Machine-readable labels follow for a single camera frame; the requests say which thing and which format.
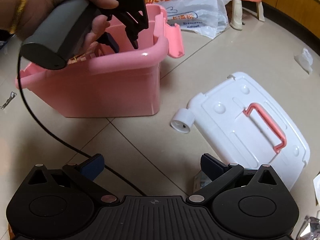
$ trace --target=children's stool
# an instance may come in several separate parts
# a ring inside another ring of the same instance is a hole
[[[264,22],[262,0],[244,0],[255,2],[257,4],[258,20]],[[231,27],[236,30],[242,30],[242,0],[232,0],[232,19]]]

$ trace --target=gold bracelet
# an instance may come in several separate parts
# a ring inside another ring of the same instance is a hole
[[[26,6],[27,0],[20,0],[20,4],[18,6],[18,9],[14,15],[14,19],[10,28],[10,34],[14,34],[17,30],[17,26],[19,24],[21,14],[24,10],[24,7]]]

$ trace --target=pink bucket handle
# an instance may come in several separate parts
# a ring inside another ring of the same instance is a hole
[[[273,147],[273,150],[278,154],[282,148],[287,145],[287,138],[284,132],[279,128],[277,123],[272,119],[272,117],[267,113],[267,111],[258,103],[251,103],[247,110],[243,110],[245,116],[249,117],[252,110],[255,109],[261,116],[263,121],[270,127],[274,134],[281,140],[281,143]]]
[[[169,41],[168,55],[173,58],[180,58],[184,56],[184,47],[183,47],[182,33],[180,30],[180,26],[176,23],[174,24],[174,26],[170,26],[165,22],[164,36]]]

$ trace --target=pink plastic bucket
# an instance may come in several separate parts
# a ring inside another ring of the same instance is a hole
[[[153,115],[160,107],[160,63],[167,56],[182,57],[180,27],[169,26],[159,5],[147,5],[149,28],[139,33],[134,50],[125,26],[115,17],[106,29],[120,53],[102,45],[105,56],[46,70],[29,64],[21,70],[21,84],[65,117],[121,117]]]

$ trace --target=tile grout line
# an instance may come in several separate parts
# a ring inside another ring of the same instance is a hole
[[[1,87],[1,85],[5,82],[5,80],[6,80],[6,78],[2,81],[2,83],[0,84],[0,87]],[[1,238],[0,238],[1,239]]]
[[[182,63],[184,63],[187,59],[189,59],[190,57],[192,57],[194,54],[196,54],[199,50],[201,50],[204,46],[208,45],[211,41],[207,42],[206,44],[204,44],[201,48],[199,48],[198,50],[196,50],[194,53],[192,53],[189,57],[187,57],[185,60],[183,60],[182,62],[180,62],[178,65],[176,65],[172,70],[170,70],[167,74],[165,74],[161,79],[163,79],[165,76],[167,76],[169,73],[171,73],[173,70],[175,70],[177,67],[179,67]]]
[[[0,238],[2,240],[2,238],[5,236],[5,234],[8,232],[9,230],[7,229],[7,231],[3,234],[3,236]]]
[[[148,162],[150,162],[162,175],[164,175],[169,181],[171,181],[171,182],[172,182],[178,189],[180,189],[184,194],[186,194],[187,196],[189,195],[189,194],[187,194],[182,188],[180,188],[177,184],[175,184],[167,175],[165,175],[157,166],[155,166],[141,151],[139,151],[138,148],[135,147],[135,146],[133,145],[133,143],[130,142],[130,141],[127,139],[127,137],[124,136],[123,133],[120,132],[119,129],[118,129],[113,123],[111,123],[111,125],[112,125]]]
[[[111,124],[110,121],[109,121],[108,124],[107,124],[105,127],[103,127],[95,136],[93,136],[83,147],[81,147],[81,148],[80,148],[80,151],[82,151],[82,149],[83,149],[84,147],[86,147],[87,144],[90,143],[90,142],[91,142],[103,129],[105,129],[109,124]],[[67,163],[69,163],[77,154],[78,154],[78,153],[76,153],[75,155],[73,155],[73,157],[72,157],[70,160],[68,160]]]

